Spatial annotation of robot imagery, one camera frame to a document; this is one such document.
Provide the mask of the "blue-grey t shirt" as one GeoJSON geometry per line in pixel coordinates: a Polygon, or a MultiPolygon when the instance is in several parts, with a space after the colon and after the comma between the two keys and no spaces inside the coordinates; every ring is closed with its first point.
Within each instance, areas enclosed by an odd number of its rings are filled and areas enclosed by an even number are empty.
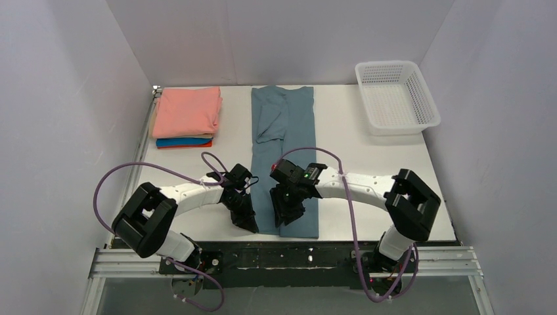
{"type": "Polygon", "coordinates": [[[318,238],[314,89],[253,88],[250,188],[257,229],[283,238],[318,238]]]}

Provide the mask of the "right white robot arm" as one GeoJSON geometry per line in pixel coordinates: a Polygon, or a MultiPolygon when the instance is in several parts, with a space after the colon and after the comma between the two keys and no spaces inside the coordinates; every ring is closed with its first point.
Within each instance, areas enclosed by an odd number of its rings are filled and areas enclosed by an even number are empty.
{"type": "Polygon", "coordinates": [[[393,267],[415,242],[430,237],[440,197],[414,172],[400,169],[396,175],[343,174],[322,163],[306,168],[281,159],[271,168],[276,185],[270,189],[277,225],[288,225],[304,213],[305,200],[344,199],[365,203],[387,212],[392,225],[383,234],[370,264],[393,267]]]}

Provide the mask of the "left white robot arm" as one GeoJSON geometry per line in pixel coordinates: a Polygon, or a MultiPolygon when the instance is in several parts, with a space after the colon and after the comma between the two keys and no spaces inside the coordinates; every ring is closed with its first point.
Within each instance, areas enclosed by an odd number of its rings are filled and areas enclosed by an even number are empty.
{"type": "Polygon", "coordinates": [[[205,205],[223,204],[232,223],[252,233],[259,228],[247,191],[251,172],[241,164],[211,172],[198,182],[157,187],[142,183],[112,222],[112,229],[141,258],[152,255],[185,262],[200,252],[195,242],[171,230],[175,217],[205,205]]]}

